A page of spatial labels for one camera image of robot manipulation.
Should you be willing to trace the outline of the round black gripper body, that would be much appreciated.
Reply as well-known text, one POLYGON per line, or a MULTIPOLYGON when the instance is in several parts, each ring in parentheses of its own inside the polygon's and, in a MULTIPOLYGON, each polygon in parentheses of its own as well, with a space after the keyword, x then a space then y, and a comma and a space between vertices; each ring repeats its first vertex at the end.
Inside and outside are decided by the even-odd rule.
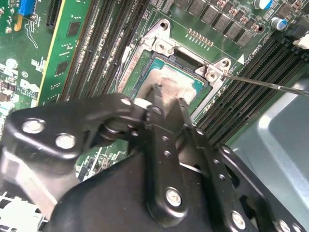
POLYGON ((46 231, 211 232, 211 188, 202 182, 221 163, 199 156, 195 172, 176 154, 135 154, 68 191, 46 231))

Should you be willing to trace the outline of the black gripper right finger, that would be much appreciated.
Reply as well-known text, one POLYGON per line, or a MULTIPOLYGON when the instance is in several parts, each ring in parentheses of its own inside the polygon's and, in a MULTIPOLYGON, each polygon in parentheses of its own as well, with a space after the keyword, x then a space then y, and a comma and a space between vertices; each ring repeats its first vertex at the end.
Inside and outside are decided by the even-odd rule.
POLYGON ((216 232, 304 232, 305 228, 226 145, 212 146, 193 126, 188 104, 171 105, 181 164, 204 181, 211 226, 216 232))

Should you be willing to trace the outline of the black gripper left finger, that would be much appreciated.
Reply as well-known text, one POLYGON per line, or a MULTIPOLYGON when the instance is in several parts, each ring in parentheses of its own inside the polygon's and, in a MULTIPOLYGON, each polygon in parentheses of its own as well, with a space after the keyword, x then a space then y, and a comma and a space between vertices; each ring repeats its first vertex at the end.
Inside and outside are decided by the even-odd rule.
POLYGON ((76 177, 79 157, 96 146, 122 139, 129 143, 128 157, 179 157, 174 123, 162 103, 153 87, 140 104, 112 93, 12 112, 4 124, 1 177, 19 186, 50 221, 62 197, 84 182, 76 177))

